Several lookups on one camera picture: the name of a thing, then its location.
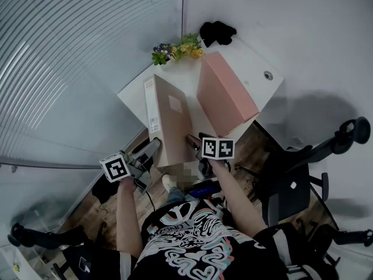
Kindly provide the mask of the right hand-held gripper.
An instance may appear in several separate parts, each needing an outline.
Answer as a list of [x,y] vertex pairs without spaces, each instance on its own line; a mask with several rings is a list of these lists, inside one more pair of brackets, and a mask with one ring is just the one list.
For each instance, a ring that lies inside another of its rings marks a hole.
[[234,159],[235,141],[230,138],[213,137],[206,133],[199,133],[199,138],[188,134],[187,144],[195,151],[199,161],[199,171],[203,177],[214,177],[209,160],[222,161],[231,171],[230,160]]

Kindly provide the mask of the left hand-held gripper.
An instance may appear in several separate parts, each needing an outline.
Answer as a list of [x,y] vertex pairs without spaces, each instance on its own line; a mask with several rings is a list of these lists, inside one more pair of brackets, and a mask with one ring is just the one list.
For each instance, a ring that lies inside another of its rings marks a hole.
[[138,153],[126,153],[122,150],[99,162],[109,182],[132,177],[140,192],[145,193],[151,185],[148,162],[160,147],[161,140],[154,138]]

